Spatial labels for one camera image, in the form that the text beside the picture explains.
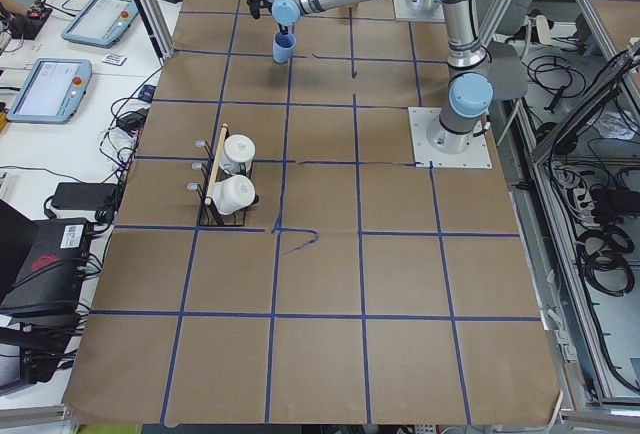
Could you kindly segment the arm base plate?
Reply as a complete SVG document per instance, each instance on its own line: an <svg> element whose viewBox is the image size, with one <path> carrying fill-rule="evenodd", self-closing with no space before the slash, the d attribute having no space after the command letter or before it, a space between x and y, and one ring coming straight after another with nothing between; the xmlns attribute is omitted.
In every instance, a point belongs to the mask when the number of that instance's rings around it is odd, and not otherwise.
<svg viewBox="0 0 640 434"><path fill-rule="evenodd" d="M440 111L440 108L408 108L414 164L423 168L491 169L481 122L467 134L453 134L440 124Z"/></svg>
<svg viewBox="0 0 640 434"><path fill-rule="evenodd" d="M444 22L442 6L435 0L393 0L393 4L397 21Z"/></svg>

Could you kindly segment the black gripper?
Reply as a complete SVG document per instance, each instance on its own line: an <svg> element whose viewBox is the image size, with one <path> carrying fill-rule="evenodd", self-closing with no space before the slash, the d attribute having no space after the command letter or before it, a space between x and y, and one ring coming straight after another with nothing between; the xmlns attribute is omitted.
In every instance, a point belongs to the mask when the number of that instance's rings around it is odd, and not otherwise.
<svg viewBox="0 0 640 434"><path fill-rule="evenodd" d="M262 1L263 0L247 0L247 6L253 19L259 19L261 17Z"/></svg>

